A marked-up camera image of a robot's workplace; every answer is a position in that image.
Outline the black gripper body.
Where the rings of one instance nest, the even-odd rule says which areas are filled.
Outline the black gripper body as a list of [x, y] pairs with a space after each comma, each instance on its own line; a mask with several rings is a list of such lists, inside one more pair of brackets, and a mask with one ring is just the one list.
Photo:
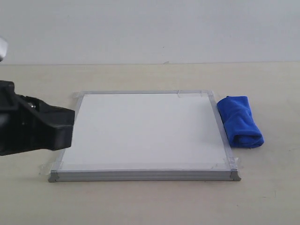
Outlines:
[[26, 148], [26, 133], [21, 100], [24, 95], [15, 93], [11, 81], [0, 82], [0, 155], [23, 152]]

